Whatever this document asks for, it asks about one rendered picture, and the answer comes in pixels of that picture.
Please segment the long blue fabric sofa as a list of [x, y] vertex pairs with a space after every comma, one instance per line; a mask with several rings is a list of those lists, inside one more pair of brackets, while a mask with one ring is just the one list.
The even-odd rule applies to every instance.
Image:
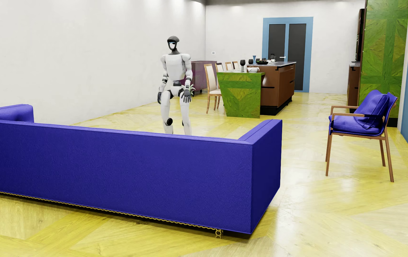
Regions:
[[0, 192], [251, 234], [281, 179], [282, 120], [239, 139], [34, 122], [0, 108]]

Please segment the robot right leg white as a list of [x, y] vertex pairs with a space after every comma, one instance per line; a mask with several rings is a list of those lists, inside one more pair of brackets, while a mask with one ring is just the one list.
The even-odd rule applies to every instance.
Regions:
[[165, 133], [173, 134], [173, 120], [169, 117], [170, 99], [173, 97], [169, 90], [162, 93], [161, 96], [161, 118]]

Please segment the robot leg white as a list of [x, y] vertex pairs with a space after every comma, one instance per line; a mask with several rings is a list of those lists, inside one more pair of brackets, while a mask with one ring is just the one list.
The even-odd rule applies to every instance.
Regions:
[[185, 135], [191, 135], [192, 134], [192, 130], [191, 130], [191, 123], [190, 123], [190, 119], [189, 119], [189, 105], [188, 104], [184, 104], [181, 101], [181, 94], [180, 94], [180, 109], [181, 109], [181, 114], [182, 114], [182, 122], [183, 122], [183, 126], [184, 126], [184, 133]]
[[165, 133], [173, 134], [173, 120], [169, 117], [170, 99], [173, 97], [169, 90], [162, 93], [161, 96], [161, 118]]

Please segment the robot left leg white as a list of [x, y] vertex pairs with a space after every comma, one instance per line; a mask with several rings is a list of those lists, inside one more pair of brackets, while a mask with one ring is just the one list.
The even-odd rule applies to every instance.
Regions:
[[181, 101], [181, 94], [180, 94], [180, 109], [181, 109], [181, 114], [182, 114], [182, 122], [183, 122], [183, 126], [184, 126], [184, 133], [185, 135], [191, 135], [192, 134], [192, 130], [191, 130], [191, 123], [190, 123], [190, 119], [189, 119], [189, 105], [188, 104], [184, 104]]

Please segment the purple sideboard cabinet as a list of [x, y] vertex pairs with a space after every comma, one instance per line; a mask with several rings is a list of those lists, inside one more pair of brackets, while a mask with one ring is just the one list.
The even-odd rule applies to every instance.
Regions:
[[215, 70], [215, 64], [217, 61], [192, 61], [192, 73], [193, 78], [191, 84], [195, 88], [194, 94], [201, 93], [202, 90], [207, 89], [207, 77], [204, 70], [205, 64], [213, 64], [213, 69]]

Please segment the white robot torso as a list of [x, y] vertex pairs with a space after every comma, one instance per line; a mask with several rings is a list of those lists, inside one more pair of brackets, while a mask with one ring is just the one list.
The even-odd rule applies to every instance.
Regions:
[[166, 54], [161, 58], [167, 78], [173, 81], [188, 80], [187, 65], [191, 64], [189, 54]]

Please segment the green marble dining table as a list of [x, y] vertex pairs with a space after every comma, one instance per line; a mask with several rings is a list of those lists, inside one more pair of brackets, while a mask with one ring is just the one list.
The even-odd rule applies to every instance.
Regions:
[[255, 73], [230, 70], [217, 72], [225, 113], [228, 117], [260, 117], [261, 86], [264, 72]]

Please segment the robot head black visor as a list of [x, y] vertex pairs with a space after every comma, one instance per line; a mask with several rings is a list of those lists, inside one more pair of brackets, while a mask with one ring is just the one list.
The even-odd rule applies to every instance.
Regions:
[[179, 38], [176, 36], [171, 36], [167, 39], [168, 47], [171, 50], [171, 53], [169, 53], [169, 55], [180, 54], [180, 52], [177, 50], [178, 42], [179, 42]]

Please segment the brown kitchen island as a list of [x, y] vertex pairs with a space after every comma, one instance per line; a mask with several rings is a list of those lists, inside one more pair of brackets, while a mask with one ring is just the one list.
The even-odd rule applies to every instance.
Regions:
[[294, 95], [296, 62], [271, 62], [247, 67], [259, 67], [264, 72], [261, 86], [260, 114], [277, 115], [291, 101]]

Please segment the blue-framed dark double door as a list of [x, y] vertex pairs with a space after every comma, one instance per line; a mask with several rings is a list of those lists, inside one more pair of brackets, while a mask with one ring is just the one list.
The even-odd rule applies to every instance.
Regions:
[[279, 61], [296, 62], [295, 91], [309, 92], [313, 17], [263, 19], [262, 57], [271, 54]]

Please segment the brown low kitchen cabinet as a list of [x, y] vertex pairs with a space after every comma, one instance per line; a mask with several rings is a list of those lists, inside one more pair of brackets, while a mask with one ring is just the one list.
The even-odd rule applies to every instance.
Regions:
[[349, 65], [347, 90], [348, 106], [358, 106], [360, 68], [360, 62], [351, 62]]

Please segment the tall green marble cabinet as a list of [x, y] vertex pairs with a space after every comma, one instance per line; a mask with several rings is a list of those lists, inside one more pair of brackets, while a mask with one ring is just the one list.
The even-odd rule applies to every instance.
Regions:
[[408, 0], [366, 0], [358, 103], [373, 90], [401, 96]]

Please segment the dark wall cabinet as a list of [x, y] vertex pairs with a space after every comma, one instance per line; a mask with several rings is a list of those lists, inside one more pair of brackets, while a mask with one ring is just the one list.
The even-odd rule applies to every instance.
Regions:
[[362, 43], [363, 43], [363, 32], [364, 32], [364, 21], [365, 21], [365, 9], [360, 9], [358, 14], [358, 26], [357, 26], [357, 43], [355, 51], [355, 61], [361, 61], [362, 54]]

